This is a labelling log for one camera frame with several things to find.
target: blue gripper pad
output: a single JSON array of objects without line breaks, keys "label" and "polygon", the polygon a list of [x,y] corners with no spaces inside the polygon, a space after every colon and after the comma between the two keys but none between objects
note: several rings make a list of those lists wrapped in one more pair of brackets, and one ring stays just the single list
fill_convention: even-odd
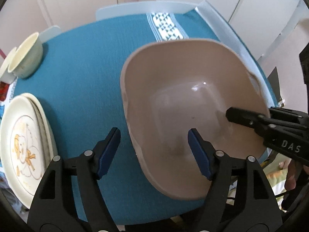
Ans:
[{"label": "blue gripper pad", "polygon": [[116,127],[113,127],[111,131],[106,136],[105,140],[98,142],[94,148],[95,163],[98,165],[98,170],[96,175],[99,179],[103,175],[106,175],[109,167],[113,161],[117,148],[120,144],[120,130]]},{"label": "blue gripper pad", "polygon": [[195,128],[190,129],[188,132],[188,143],[200,172],[208,180],[212,180],[214,176],[214,170],[212,168],[214,161],[213,154],[216,150],[210,142],[203,140]]}]

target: white plate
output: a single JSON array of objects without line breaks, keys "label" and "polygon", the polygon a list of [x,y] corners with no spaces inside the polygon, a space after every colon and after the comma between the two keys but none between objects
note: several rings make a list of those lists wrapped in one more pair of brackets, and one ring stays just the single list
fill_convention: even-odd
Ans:
[{"label": "white plate", "polygon": [[36,113],[36,116],[37,116],[40,135],[41,135],[41,141],[42,141],[42,148],[43,148],[43,153],[44,153],[45,168],[47,168],[50,163],[50,154],[49,154],[47,135],[46,135],[43,119],[42,119],[42,116],[37,106],[31,100],[29,100],[29,102],[31,103],[34,109],[34,112]]},{"label": "white plate", "polygon": [[0,157],[8,184],[30,208],[45,172],[39,124],[30,101],[15,97],[4,111],[0,126]]},{"label": "white plate", "polygon": [[48,142],[48,149],[49,149],[49,161],[46,161],[46,167],[48,167],[51,159],[58,155],[58,151],[57,151],[57,147],[56,147],[56,142],[55,142],[55,138],[52,132],[52,129],[50,127],[50,124],[48,122],[48,119],[46,118],[46,115],[44,113],[43,107],[41,106],[39,100],[32,94],[30,93],[23,93],[21,94],[21,96],[26,97],[27,99],[29,99],[38,109],[40,116],[41,116],[41,120],[43,121],[44,124],[44,130],[46,132],[46,138],[47,138],[47,142]]}]

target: tan plastic bowl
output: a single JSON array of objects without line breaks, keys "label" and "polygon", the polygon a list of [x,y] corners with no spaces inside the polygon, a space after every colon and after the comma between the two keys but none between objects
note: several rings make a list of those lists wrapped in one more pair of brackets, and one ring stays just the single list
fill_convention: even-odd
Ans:
[{"label": "tan plastic bowl", "polygon": [[225,117],[231,106],[267,116],[269,111],[256,78],[223,44],[188,39],[145,45],[126,60],[120,83],[141,168],[151,184],[171,198],[204,198],[211,184],[189,148],[191,128],[233,157],[259,158],[265,151],[253,129]]},{"label": "tan plastic bowl", "polygon": [[39,33],[33,33],[18,47],[8,67],[8,72],[19,78],[32,75],[39,67],[43,56],[43,46]]}]

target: blue tablecloth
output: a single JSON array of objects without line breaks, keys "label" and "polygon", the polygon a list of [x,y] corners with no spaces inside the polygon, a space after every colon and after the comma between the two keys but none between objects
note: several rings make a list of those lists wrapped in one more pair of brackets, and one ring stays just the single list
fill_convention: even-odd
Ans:
[{"label": "blue tablecloth", "polygon": [[[196,11],[176,14],[189,37],[216,39]],[[117,224],[169,218],[202,205],[203,200],[173,200],[145,178],[129,137],[120,92],[120,72],[137,48],[155,42],[146,15],[94,22],[65,32],[44,44],[43,62],[26,80],[19,79],[15,95],[29,92],[41,102],[52,127],[59,155],[70,158],[92,149],[116,126],[121,144],[100,190]],[[86,219],[74,182],[78,215]]]}]

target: finger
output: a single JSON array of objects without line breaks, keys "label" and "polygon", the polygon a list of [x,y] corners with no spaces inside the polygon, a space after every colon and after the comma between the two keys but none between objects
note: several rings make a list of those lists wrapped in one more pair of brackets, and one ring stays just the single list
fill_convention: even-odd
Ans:
[{"label": "finger", "polygon": [[287,191],[292,190],[296,187],[295,174],[296,174],[295,162],[291,160],[288,166],[288,173],[286,175],[286,181],[284,184],[284,187]]},{"label": "finger", "polygon": [[280,168],[280,169],[283,169],[283,166],[284,166],[284,162],[280,162],[280,163],[279,163],[279,168]]},{"label": "finger", "polygon": [[292,159],[290,159],[290,158],[288,158],[287,160],[285,160],[284,165],[283,165],[283,169],[288,168],[288,166],[289,166],[291,160],[292,160]]},{"label": "finger", "polygon": [[304,170],[305,170],[305,172],[306,172],[307,174],[309,174],[309,167],[304,166]]}]

